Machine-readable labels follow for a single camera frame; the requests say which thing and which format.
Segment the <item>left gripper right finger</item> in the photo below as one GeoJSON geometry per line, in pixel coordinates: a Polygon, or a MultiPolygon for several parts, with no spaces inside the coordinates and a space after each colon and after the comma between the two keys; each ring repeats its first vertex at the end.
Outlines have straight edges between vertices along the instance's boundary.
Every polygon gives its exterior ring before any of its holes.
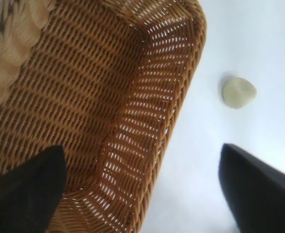
{"type": "Polygon", "coordinates": [[[242,233],[285,233],[285,174],[234,144],[223,144],[218,176],[242,233]]]}

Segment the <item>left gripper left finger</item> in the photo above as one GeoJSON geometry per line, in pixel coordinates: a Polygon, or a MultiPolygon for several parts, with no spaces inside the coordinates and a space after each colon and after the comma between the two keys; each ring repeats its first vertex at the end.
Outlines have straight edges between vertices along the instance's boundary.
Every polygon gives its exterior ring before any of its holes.
{"type": "Polygon", "coordinates": [[[0,233],[44,233],[66,185],[62,146],[51,146],[0,176],[0,233]]]}

